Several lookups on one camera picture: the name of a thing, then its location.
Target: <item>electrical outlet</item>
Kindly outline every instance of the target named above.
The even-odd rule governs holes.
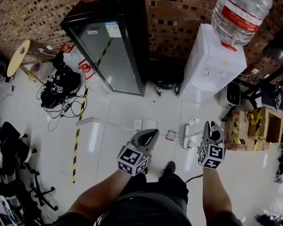
[[[252,72],[253,74],[257,74],[259,71],[260,71],[259,69],[254,68],[251,72]]]

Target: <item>refrigerator door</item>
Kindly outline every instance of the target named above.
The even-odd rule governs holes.
[[[113,90],[140,94],[117,22],[84,24],[70,31]]]

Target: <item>water bottle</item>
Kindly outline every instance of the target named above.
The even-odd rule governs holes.
[[[221,44],[233,51],[255,35],[273,0],[217,0],[212,25]]]

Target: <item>white tile floor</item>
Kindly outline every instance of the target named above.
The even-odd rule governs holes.
[[[19,132],[27,133],[31,146],[38,149],[30,164],[40,172],[45,189],[56,188],[56,192],[47,198],[58,205],[59,210],[54,212],[47,206],[42,207],[44,217],[51,222],[63,214],[80,193],[117,169],[117,154],[132,132],[98,124],[82,126],[74,185],[72,163],[77,118],[62,118],[59,122],[50,120],[36,99],[38,85],[29,82],[21,71],[13,84],[13,95],[0,103],[0,123],[9,121]],[[0,99],[10,92],[10,88],[9,84],[0,84]],[[75,113],[79,113],[79,107],[78,104]],[[172,91],[163,91],[163,96],[157,97],[149,84],[145,97],[112,92],[98,96],[90,90],[83,118],[95,116],[125,127],[133,127],[135,119],[156,120],[160,136],[152,154],[148,181],[156,181],[171,160],[176,162],[176,173],[187,180],[201,174],[202,168],[197,163],[196,149],[187,151],[182,148],[184,125],[189,119],[197,118],[199,123],[195,123],[195,131],[201,131],[205,121],[220,123],[223,113],[216,98],[197,105],[178,99]],[[48,131],[48,127],[54,129],[56,125],[53,132]],[[168,130],[178,133],[175,141],[165,139]],[[255,225],[254,216],[262,210],[283,215],[283,184],[274,183],[278,155],[277,145],[266,152],[226,152],[218,171],[231,197],[233,210],[244,225]],[[194,226],[204,226],[202,179],[189,182],[188,189],[188,217]]]

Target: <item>cardboard box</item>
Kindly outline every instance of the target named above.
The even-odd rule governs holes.
[[[225,148],[234,151],[265,151],[268,146],[262,141],[248,137],[249,112],[233,113],[225,124]]]
[[[283,116],[278,112],[261,107],[252,111],[249,137],[268,144],[281,142],[283,129]]]

